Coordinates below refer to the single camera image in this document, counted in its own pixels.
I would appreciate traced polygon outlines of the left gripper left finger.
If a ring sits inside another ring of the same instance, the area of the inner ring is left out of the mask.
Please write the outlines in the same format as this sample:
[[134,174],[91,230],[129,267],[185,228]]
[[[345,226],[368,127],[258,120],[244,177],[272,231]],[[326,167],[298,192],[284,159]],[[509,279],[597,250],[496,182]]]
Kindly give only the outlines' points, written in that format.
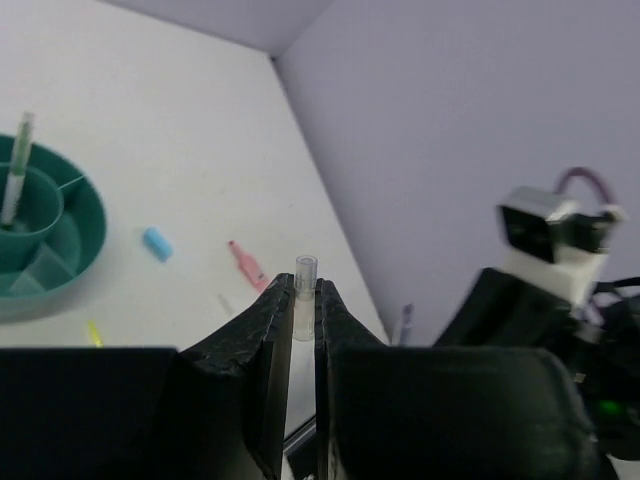
[[169,347],[1,353],[5,479],[277,479],[293,278],[226,325]]

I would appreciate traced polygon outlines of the green white pen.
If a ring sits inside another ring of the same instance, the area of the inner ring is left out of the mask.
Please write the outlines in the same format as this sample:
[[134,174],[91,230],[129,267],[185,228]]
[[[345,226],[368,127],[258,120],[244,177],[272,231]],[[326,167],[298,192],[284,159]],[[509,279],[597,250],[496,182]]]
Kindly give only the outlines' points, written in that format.
[[3,228],[10,228],[17,214],[31,155],[34,120],[35,115],[32,112],[24,112],[14,137],[1,209]]

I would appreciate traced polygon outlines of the blue cap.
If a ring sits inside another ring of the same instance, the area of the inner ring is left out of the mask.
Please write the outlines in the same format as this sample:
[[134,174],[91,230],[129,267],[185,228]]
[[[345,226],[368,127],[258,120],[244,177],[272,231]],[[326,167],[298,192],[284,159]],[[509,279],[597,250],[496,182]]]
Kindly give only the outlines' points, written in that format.
[[142,242],[144,247],[160,262],[166,262],[173,255],[171,243],[155,227],[144,230]]

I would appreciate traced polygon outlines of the clear pen cap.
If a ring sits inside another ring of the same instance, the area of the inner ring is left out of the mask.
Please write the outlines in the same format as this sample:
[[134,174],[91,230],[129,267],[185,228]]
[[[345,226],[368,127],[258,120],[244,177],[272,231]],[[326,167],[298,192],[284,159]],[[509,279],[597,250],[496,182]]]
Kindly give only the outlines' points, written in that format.
[[296,258],[293,338],[301,342],[314,337],[317,267],[318,260],[312,255]]

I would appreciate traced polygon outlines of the teal round organizer container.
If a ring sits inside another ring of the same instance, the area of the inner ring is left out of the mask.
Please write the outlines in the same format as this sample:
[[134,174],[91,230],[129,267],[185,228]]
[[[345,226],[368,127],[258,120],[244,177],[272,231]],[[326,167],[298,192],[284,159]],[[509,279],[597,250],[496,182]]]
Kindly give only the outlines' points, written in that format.
[[66,297],[106,234],[106,210],[90,179],[64,156],[33,145],[13,229],[1,231],[1,318],[26,319]]

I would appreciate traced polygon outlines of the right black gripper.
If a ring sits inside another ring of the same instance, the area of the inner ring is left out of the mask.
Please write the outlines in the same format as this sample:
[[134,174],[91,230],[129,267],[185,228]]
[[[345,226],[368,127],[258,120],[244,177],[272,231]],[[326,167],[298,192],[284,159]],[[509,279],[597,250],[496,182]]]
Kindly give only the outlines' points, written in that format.
[[545,349],[574,378],[604,450],[639,452],[639,298],[624,291],[636,277],[597,282],[587,302],[610,294],[615,302],[594,309],[601,322],[588,322],[582,307],[496,269],[481,271],[438,346],[502,346]]

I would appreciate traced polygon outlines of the purple pen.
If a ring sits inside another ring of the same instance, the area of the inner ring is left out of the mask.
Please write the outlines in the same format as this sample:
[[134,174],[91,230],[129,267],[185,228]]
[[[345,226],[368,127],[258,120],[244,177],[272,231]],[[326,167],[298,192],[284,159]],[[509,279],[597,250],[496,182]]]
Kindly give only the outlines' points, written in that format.
[[392,342],[396,346],[407,346],[411,337],[413,326],[414,305],[412,303],[402,308],[401,317],[398,320],[392,336]]

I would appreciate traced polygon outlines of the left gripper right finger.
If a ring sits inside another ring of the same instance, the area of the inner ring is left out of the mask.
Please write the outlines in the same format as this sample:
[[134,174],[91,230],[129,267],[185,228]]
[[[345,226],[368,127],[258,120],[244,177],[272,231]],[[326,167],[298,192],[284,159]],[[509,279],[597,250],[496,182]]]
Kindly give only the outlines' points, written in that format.
[[586,407],[547,351],[393,347],[316,292],[323,479],[613,479]]

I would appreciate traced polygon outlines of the yellow pen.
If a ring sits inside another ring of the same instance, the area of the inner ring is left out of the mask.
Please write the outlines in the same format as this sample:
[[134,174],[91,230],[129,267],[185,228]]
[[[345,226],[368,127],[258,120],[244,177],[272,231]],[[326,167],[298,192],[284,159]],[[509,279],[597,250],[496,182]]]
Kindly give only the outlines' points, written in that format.
[[87,323],[87,331],[92,344],[97,348],[103,348],[104,342],[102,340],[102,336],[93,321],[89,321]]

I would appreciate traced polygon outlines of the pink highlighter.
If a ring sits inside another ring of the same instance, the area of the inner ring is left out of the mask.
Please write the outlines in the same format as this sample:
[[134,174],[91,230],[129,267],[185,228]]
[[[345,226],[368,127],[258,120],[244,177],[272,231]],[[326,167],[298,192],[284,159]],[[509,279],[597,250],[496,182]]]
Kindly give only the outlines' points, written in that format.
[[258,292],[262,293],[269,285],[270,280],[257,260],[247,253],[236,241],[230,240],[228,246],[236,261],[238,269],[246,280]]

